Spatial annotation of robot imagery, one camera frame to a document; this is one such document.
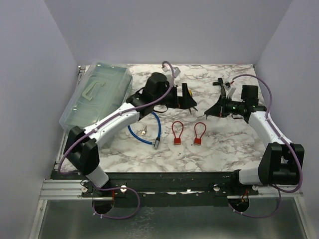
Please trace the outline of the blue cable lock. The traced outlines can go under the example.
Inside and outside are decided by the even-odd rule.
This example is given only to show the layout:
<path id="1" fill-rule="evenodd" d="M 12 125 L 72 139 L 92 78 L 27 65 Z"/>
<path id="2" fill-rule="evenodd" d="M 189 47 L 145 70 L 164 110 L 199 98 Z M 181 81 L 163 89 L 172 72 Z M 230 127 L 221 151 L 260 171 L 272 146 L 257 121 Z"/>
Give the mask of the blue cable lock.
<path id="1" fill-rule="evenodd" d="M 147 133 L 145 135 L 141 135 L 141 130 L 136 130 L 136 128 L 132 129 L 131 126 L 128 126 L 128 131 L 133 136 L 136 140 L 139 142 L 142 142 L 147 145 L 151 145 L 154 149 L 158 149 L 160 145 L 160 140 L 161 140 L 161 121 L 159 116 L 157 115 L 156 112 L 152 112 L 152 115 L 154 116 L 156 123 L 151 124 L 150 127 L 148 125 L 143 124 L 143 126 L 147 126 Z"/>

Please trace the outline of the small silver key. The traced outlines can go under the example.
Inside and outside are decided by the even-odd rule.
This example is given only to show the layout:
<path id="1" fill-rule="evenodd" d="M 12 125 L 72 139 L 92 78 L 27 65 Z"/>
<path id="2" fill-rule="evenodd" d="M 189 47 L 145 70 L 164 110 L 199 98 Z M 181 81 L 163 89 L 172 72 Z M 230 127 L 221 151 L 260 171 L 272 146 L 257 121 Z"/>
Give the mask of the small silver key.
<path id="1" fill-rule="evenodd" d="M 145 135 L 147 133 L 147 126 L 143 126 L 143 129 L 141 131 L 141 135 Z"/>

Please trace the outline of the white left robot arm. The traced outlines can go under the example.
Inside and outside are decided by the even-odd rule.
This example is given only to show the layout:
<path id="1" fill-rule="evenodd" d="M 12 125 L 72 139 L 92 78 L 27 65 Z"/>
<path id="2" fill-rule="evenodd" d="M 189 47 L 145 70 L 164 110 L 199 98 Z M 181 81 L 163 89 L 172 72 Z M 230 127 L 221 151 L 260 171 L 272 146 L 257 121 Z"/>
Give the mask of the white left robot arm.
<path id="1" fill-rule="evenodd" d="M 168 80 L 164 74 L 154 72 L 145 86 L 129 96 L 113 113 L 85 128 L 73 127 L 68 134 L 62 158 L 68 159 L 94 184 L 93 190 L 98 196 L 107 196 L 111 185 L 108 175 L 99 165 L 100 147 L 125 127 L 152 113 L 157 105 L 164 105 L 168 109 L 190 110 L 197 103 L 186 83 L 182 84 L 182 95 L 178 96 L 174 80 Z"/>

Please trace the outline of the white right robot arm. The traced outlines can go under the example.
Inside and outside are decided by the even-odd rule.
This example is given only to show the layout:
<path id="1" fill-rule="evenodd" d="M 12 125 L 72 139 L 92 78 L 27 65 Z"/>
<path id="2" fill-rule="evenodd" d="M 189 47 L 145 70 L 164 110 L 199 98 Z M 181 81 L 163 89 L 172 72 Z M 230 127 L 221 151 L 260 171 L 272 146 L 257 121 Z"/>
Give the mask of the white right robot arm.
<path id="1" fill-rule="evenodd" d="M 218 101 L 204 112 L 206 116 L 219 118 L 241 115 L 266 148 L 256 168 L 238 171 L 238 178 L 229 183 L 230 191 L 241 195 L 247 190 L 247 185 L 297 185 L 300 182 L 300 171 L 295 157 L 302 164 L 304 148 L 283 136 L 270 115 L 266 114 L 267 108 L 259 105 L 258 86 L 244 85 L 241 100 L 232 100 L 222 88 Z"/>

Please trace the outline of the red cable lock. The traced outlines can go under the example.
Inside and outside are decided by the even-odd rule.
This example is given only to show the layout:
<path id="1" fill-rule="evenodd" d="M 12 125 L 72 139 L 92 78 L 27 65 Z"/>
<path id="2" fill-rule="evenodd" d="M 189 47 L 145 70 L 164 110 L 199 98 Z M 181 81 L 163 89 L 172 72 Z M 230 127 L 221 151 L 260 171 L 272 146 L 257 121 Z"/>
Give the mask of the red cable lock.
<path id="1" fill-rule="evenodd" d="M 177 126 L 177 125 L 180 126 L 180 130 L 175 129 L 175 126 Z M 174 139 L 173 139 L 174 145 L 181 145 L 181 135 L 184 131 L 184 124 L 181 121 L 176 120 L 172 123 L 171 130 L 172 130 L 172 133 L 174 136 Z"/>
<path id="2" fill-rule="evenodd" d="M 194 145 L 201 145 L 202 143 L 202 137 L 204 136 L 204 134 L 206 133 L 206 124 L 203 122 L 197 122 L 194 125 Z"/>

